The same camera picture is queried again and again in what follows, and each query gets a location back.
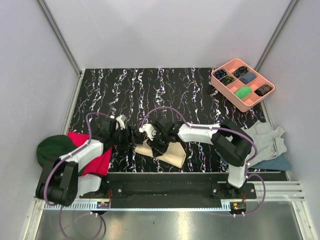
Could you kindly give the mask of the beige cloth napkin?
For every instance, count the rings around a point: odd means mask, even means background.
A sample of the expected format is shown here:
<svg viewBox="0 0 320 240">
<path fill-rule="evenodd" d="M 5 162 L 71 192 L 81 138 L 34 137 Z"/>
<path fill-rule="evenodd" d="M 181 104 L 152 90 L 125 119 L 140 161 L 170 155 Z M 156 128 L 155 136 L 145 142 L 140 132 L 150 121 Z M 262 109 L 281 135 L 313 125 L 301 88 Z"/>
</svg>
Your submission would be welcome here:
<svg viewBox="0 0 320 240">
<path fill-rule="evenodd" d="M 163 155 L 155 156 L 152 152 L 152 148 L 147 144 L 145 140 L 143 144 L 137 145 L 134 150 L 137 154 L 155 158 L 162 162 L 168 163 L 174 167 L 181 169 L 186 159 L 186 152 L 183 146 L 179 142 L 169 143 L 168 149 Z"/>
</svg>

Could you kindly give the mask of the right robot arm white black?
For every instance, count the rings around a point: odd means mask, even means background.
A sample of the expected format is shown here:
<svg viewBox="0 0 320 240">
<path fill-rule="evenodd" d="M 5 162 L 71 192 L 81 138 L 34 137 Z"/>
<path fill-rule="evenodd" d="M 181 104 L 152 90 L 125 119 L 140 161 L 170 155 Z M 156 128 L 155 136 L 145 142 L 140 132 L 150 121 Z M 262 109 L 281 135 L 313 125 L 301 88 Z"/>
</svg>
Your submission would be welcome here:
<svg viewBox="0 0 320 240">
<path fill-rule="evenodd" d="M 253 147 L 253 140 L 231 122 L 222 124 L 173 123 L 159 118 L 139 128 L 147 136 L 146 143 L 153 157 L 163 156 L 173 143 L 198 142 L 213 145 L 228 163 L 227 192 L 239 198 L 245 192 L 246 161 Z"/>
</svg>

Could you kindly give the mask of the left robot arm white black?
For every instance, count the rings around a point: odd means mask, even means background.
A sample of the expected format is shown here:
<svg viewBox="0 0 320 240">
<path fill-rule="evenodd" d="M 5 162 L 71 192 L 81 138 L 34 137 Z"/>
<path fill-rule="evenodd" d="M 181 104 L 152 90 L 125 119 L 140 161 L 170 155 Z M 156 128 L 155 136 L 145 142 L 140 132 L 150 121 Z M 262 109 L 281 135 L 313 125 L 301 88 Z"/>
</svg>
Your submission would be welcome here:
<svg viewBox="0 0 320 240">
<path fill-rule="evenodd" d="M 109 168 L 112 148 L 129 148 L 135 143 L 135 133 L 125 121 L 124 115 L 106 116 L 96 129 L 89 128 L 89 134 L 77 144 L 67 135 L 42 141 L 37 148 L 37 157 L 43 164 L 35 196 L 50 206 L 64 207 L 87 193 L 103 198 L 108 186 L 102 179 Z"/>
</svg>

